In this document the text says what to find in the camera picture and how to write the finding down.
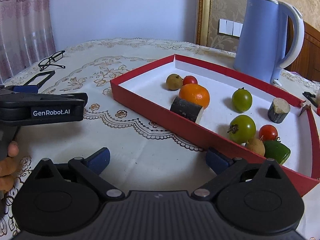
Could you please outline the person's left hand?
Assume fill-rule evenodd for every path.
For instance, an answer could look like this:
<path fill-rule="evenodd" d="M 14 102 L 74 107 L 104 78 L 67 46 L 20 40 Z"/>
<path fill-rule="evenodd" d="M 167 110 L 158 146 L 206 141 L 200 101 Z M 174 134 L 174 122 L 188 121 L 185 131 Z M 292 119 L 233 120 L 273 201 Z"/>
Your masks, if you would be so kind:
<path fill-rule="evenodd" d="M 8 156 L 0 163 L 0 188 L 1 191 L 8 192 L 14 185 L 13 174 L 16 172 L 18 162 L 16 157 L 19 154 L 18 144 L 12 141 L 8 145 Z"/>

